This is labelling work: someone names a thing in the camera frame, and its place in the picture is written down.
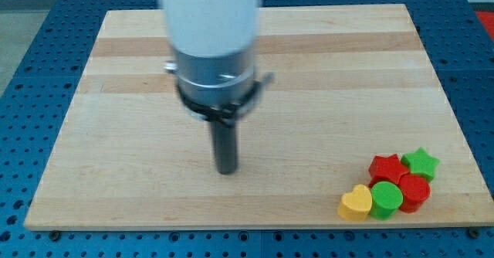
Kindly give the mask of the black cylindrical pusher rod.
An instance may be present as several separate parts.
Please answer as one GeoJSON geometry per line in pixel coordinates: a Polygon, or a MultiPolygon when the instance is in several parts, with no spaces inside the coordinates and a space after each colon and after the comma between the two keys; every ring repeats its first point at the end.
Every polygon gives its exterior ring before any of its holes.
{"type": "Polygon", "coordinates": [[[214,121],[209,127],[216,170],[222,175],[233,174],[238,167],[236,126],[214,121]]]}

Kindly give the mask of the silver tool flange with clamp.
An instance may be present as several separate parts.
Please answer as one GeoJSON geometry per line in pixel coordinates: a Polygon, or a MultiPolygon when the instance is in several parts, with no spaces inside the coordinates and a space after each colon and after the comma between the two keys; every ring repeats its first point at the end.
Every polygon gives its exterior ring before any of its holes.
{"type": "Polygon", "coordinates": [[[274,80],[273,73],[256,78],[255,47],[224,56],[199,57],[173,50],[174,59],[164,65],[174,75],[178,96],[188,112],[199,120],[236,125],[261,99],[274,80]]]}

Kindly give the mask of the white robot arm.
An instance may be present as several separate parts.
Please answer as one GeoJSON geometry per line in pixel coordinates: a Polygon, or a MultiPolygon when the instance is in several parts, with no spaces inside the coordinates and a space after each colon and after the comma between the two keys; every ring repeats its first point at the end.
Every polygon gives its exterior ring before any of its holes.
{"type": "Polygon", "coordinates": [[[238,168],[236,124],[272,82],[257,80],[256,40],[262,0],[158,0],[167,26],[178,96],[210,126],[217,171],[238,168]]]}

